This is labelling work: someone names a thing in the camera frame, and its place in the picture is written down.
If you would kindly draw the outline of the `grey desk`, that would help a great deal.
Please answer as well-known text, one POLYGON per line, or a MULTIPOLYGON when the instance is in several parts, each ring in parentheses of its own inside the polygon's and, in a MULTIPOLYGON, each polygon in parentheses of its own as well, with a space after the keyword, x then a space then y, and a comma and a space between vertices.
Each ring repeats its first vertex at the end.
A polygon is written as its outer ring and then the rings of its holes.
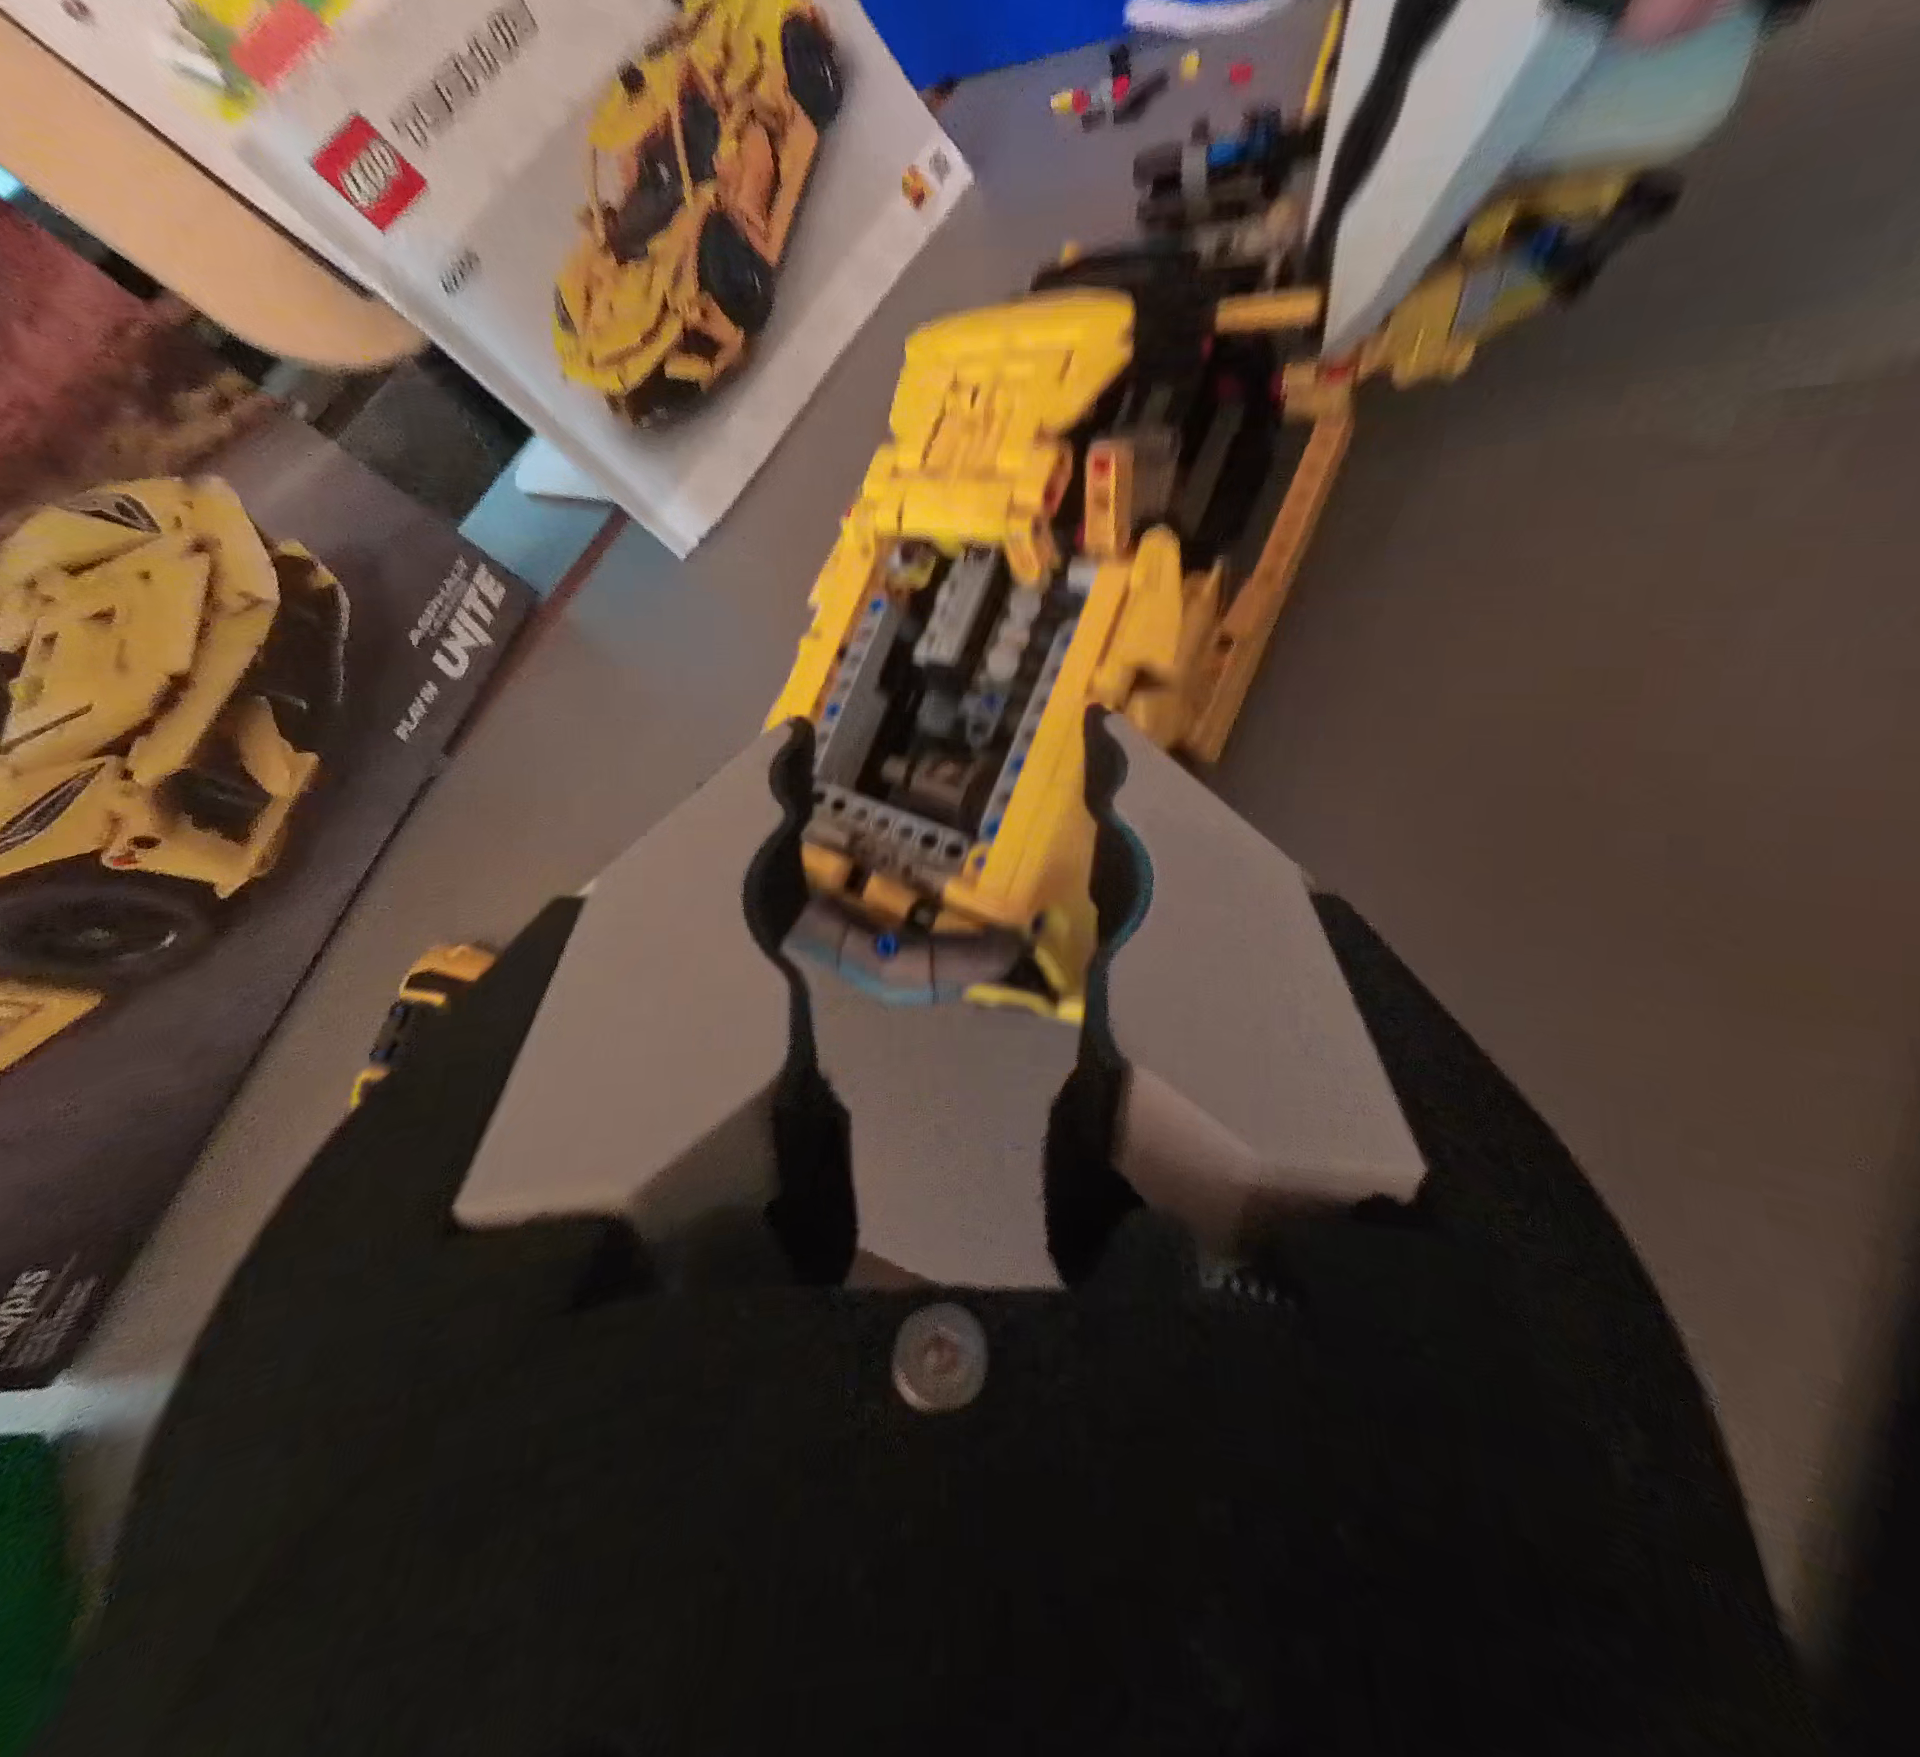
MULTIPOLYGON (((948 125, 967 203, 693 556, 621 530, 521 643, 118 1292, 84 1566, 405 966, 511 936, 733 756, 905 335, 1127 225, 1119 140, 1036 71, 948 125)), ((1364 397, 1217 780, 1580 1158, 1819 1647, 1916 1227, 1916 0, 1819 0, 1585 298, 1364 397)))

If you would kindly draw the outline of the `scattered small brick pieces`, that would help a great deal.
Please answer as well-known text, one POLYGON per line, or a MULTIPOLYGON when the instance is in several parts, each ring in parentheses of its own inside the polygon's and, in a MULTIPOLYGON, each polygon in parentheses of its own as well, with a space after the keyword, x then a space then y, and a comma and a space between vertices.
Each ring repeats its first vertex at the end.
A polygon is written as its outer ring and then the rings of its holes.
POLYGON ((1194 136, 1204 136, 1223 99, 1253 93, 1258 59, 1245 50, 1185 43, 1170 55, 1116 43, 1109 65, 1080 86, 1052 89, 1045 113, 1080 131, 1124 128, 1153 117, 1168 101, 1192 107, 1194 136))

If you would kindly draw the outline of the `grey black brick chassis module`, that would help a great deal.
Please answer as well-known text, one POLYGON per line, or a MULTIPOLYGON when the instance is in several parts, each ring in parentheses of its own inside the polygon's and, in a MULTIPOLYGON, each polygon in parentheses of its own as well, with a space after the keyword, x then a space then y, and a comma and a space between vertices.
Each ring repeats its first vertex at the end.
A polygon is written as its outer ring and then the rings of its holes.
POLYGON ((1292 285, 1320 151, 1321 126, 1281 108, 1245 112, 1223 133, 1196 119, 1185 140, 1147 145, 1131 174, 1142 250, 1233 288, 1292 285))

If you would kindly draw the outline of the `white instruction booklet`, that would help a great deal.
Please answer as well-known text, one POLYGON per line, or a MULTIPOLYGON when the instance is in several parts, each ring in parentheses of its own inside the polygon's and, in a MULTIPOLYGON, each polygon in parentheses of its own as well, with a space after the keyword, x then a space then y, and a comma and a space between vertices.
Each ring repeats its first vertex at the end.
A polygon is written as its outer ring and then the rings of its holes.
POLYGON ((679 556, 971 182, 859 0, 375 0, 238 151, 679 556))

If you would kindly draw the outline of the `black toy car box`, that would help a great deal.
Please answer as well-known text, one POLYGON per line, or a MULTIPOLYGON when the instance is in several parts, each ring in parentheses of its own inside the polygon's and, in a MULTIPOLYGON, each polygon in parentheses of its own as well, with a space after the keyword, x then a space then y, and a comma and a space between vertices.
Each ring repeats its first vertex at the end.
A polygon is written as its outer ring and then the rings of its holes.
POLYGON ((51 1386, 536 599, 5 205, 1 1386, 51 1386))

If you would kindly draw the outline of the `green plastic bin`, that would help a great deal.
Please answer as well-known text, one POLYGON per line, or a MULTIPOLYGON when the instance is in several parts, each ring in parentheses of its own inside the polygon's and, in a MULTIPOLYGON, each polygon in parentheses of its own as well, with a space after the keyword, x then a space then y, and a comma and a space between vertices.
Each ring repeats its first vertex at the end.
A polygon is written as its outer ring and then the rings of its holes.
POLYGON ((1 1755, 21 1755, 60 1699, 76 1627, 60 1461, 36 1436, 1 1440, 1 1755))

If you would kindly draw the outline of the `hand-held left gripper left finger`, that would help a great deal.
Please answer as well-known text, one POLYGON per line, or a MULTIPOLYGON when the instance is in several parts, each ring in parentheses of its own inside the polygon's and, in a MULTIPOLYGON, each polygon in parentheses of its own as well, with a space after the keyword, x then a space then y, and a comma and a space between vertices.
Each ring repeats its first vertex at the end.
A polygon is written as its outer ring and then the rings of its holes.
POLYGON ((793 723, 754 738, 584 885, 452 1198, 461 1227, 592 1219, 658 1245, 776 1198, 791 992, 748 873, 788 822, 776 777, 806 742, 793 723))

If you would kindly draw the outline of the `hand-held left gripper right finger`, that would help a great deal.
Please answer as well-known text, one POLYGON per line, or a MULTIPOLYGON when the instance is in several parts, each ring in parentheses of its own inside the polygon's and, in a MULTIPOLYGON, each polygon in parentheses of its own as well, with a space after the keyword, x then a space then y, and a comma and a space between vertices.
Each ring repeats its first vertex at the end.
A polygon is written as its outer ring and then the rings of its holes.
POLYGON ((1427 1160, 1305 869, 1122 716, 1087 716, 1084 784, 1083 1055, 1117 1072, 1119 1177, 1162 1213, 1412 1200, 1427 1160))

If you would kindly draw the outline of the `yellow brick hood panel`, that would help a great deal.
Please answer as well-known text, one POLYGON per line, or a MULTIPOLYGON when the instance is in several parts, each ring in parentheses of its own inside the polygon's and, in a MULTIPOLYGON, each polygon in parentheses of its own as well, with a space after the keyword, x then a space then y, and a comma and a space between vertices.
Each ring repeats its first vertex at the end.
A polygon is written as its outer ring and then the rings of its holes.
POLYGON ((493 949, 441 945, 423 951, 405 972, 387 1015, 368 1052, 368 1061, 349 1085, 347 1113, 362 1109, 372 1092, 384 1084, 420 1034, 444 1013, 497 961, 493 949))

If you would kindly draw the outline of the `yellow toy brick car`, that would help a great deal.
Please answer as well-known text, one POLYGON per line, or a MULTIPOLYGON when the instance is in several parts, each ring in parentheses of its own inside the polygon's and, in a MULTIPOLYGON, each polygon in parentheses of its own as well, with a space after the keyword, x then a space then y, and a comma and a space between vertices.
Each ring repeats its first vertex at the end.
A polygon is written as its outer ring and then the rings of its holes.
POLYGON ((770 721, 810 724, 788 946, 891 1004, 1078 1023, 1090 712, 1222 756, 1356 387, 1452 380, 1668 217, 1678 178, 1501 187, 1356 345, 1320 342, 1306 186, 1138 168, 1142 240, 918 328, 770 721))

